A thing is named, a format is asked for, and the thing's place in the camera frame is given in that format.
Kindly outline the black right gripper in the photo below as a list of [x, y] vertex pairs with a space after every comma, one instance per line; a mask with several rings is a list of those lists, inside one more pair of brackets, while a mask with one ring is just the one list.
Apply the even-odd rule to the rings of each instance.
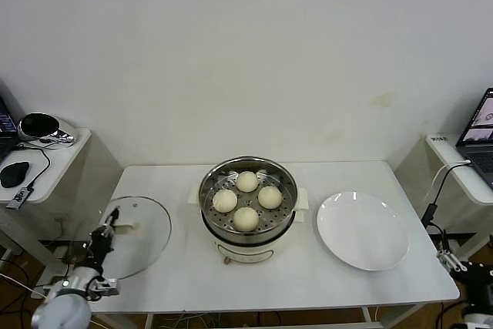
[[441, 243], [437, 258], [450, 273], [451, 277], [459, 283], [478, 285], [480, 287], [492, 285], [492, 265], [460, 261], [450, 250], [446, 230], [441, 232]]

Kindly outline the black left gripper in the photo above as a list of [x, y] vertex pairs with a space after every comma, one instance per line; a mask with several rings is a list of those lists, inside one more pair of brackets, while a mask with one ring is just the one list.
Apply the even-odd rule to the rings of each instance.
[[101, 267], [106, 256], [113, 251], [114, 226], [118, 218], [119, 206], [116, 206], [104, 219], [102, 227], [91, 232], [86, 254], [86, 263], [90, 267]]

